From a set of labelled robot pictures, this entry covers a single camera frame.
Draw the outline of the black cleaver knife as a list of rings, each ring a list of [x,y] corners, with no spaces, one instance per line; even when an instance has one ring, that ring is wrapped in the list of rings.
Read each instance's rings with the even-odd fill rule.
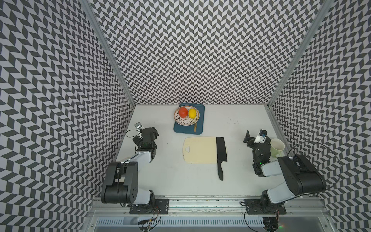
[[[217,151],[217,172],[220,181],[224,180],[222,163],[228,161],[227,149],[223,137],[216,138],[216,151]]]

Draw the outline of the cream cutting board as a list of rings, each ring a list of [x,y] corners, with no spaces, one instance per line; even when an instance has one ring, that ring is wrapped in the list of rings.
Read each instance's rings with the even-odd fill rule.
[[[215,137],[189,137],[184,140],[183,158],[187,163],[216,164],[217,147]]]

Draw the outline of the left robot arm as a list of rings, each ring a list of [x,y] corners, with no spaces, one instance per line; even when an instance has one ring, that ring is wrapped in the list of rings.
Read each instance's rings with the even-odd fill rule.
[[[154,160],[157,137],[155,127],[139,129],[138,134],[133,137],[137,146],[134,156],[125,161],[109,163],[101,189],[102,203],[155,206],[153,191],[139,187],[139,171]]]

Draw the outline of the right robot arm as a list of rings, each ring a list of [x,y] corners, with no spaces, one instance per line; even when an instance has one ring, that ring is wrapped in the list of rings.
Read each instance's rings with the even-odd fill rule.
[[[277,206],[299,196],[326,190],[323,175],[306,156],[284,156],[270,161],[272,144],[266,130],[260,130],[255,138],[247,131],[243,142],[252,149],[252,167],[258,177],[283,176],[285,180],[278,186],[263,191],[260,201],[253,203],[253,206]]]

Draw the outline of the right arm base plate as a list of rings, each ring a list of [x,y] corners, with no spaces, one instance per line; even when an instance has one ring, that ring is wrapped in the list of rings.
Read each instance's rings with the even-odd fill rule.
[[[249,215],[286,215],[284,204],[261,202],[260,199],[244,199],[245,208]]]

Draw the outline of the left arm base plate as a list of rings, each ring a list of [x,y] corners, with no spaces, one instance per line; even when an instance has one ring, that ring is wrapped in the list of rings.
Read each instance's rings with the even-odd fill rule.
[[[170,206],[170,199],[160,198],[160,199],[155,199],[153,204],[132,205],[130,207],[129,213],[131,215],[149,215],[149,214],[167,215],[169,212],[169,206]]]

